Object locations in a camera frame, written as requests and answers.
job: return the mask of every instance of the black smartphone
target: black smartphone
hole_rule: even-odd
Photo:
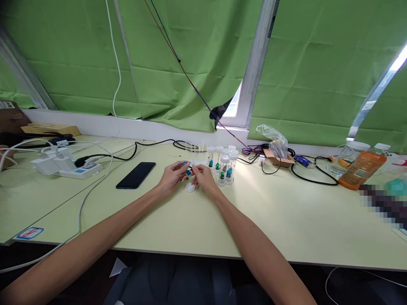
[[[116,185],[117,189],[136,189],[155,167],[154,162],[140,162],[127,176]]]

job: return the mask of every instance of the desk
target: desk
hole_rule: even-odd
[[[96,142],[101,137],[77,136],[78,141]],[[134,140],[114,139],[111,142],[101,143],[101,147],[108,151],[117,151],[134,143]],[[71,151],[84,146],[69,147]],[[139,146],[138,152],[146,146]],[[133,147],[117,155],[130,156]],[[76,158],[86,155],[106,153],[97,146],[90,146],[74,156]],[[100,160],[105,169],[94,177],[78,180],[54,175],[38,173],[31,161],[37,159],[36,152],[20,152],[15,155],[18,165],[0,173],[0,244],[22,232],[34,222],[56,209],[64,202],[74,197],[83,189],[92,185],[105,175],[110,158]],[[114,160],[112,169],[119,166],[122,161]]]
[[[172,145],[157,145],[118,166],[85,202],[83,230],[142,196],[158,183],[164,167],[187,157]],[[142,161],[157,165],[141,186],[117,190],[115,185]],[[265,165],[267,172],[273,168]],[[297,172],[328,179],[318,170],[300,165]],[[219,211],[202,189],[187,193],[187,182],[180,183],[174,195],[138,221],[114,249],[240,258]],[[292,263],[407,270],[407,243],[392,232],[391,224],[363,205],[356,191],[310,183],[285,168],[264,175],[257,162],[238,163],[234,183],[221,190]],[[74,234],[76,214],[87,192],[83,190],[36,222],[35,226],[45,231],[32,241],[59,243]]]

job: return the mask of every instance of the cardboard box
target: cardboard box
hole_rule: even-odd
[[[60,125],[60,124],[45,124],[45,123],[31,123],[27,126],[21,127],[25,133],[42,133],[58,132],[61,134],[70,133],[72,136],[79,136],[81,133],[78,127],[74,125]]]
[[[275,166],[280,165],[280,158],[274,156],[270,149],[264,150],[264,154],[267,158],[270,158],[271,164]],[[288,159],[281,159],[281,167],[290,167],[292,164],[295,163],[294,159],[291,157],[290,154],[287,156]]]
[[[0,132],[22,133],[21,126],[31,121],[15,102],[0,101]]]

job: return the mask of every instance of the gray pants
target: gray pants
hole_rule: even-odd
[[[143,254],[121,271],[104,305],[272,304],[258,284],[233,288],[224,260]]]

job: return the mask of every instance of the forearm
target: forearm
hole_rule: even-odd
[[[316,304],[308,289],[270,239],[217,192],[212,196],[248,268],[276,305]]]
[[[2,292],[6,304],[45,304],[83,274],[160,199],[154,188],[83,232],[16,279]]]

